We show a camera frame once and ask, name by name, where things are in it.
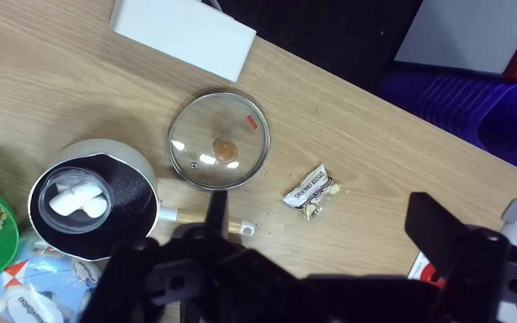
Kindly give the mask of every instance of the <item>wooden table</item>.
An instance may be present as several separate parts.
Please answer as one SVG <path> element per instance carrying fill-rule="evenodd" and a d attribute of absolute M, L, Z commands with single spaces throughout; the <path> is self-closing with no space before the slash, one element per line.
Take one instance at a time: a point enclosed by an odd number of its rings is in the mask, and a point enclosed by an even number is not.
<path fill-rule="evenodd" d="M 167 206 L 204 209 L 163 150 L 172 116 L 199 93 L 235 87 L 264 107 L 273 148 L 230 195 L 256 222 L 246 240 L 294 274 L 407 272 L 407 193 L 431 191 L 466 222 L 490 227 L 517 198 L 517 168 L 405 111 L 256 39 L 237 84 L 185 66 L 107 28 L 113 0 L 0 0 L 0 189 L 25 218 L 45 161 L 64 145 L 122 139 L 156 166 Z M 343 184 L 307 222 L 282 195 L 325 163 Z"/>

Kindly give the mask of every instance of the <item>plastic bag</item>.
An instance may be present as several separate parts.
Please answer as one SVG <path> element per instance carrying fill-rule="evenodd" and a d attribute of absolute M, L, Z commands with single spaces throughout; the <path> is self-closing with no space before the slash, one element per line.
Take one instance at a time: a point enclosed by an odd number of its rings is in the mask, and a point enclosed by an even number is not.
<path fill-rule="evenodd" d="M 12 323 L 75 323 L 98 274 L 95 263 L 75 259 L 28 231 L 16 261 L 0 272 L 0 315 Z"/>

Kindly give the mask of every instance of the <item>dark background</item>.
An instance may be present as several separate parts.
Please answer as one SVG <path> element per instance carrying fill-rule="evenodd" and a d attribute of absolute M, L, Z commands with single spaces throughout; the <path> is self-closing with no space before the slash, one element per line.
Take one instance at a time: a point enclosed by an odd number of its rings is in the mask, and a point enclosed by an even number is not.
<path fill-rule="evenodd" d="M 373 89 L 422 0 L 219 0 L 260 37 Z"/>

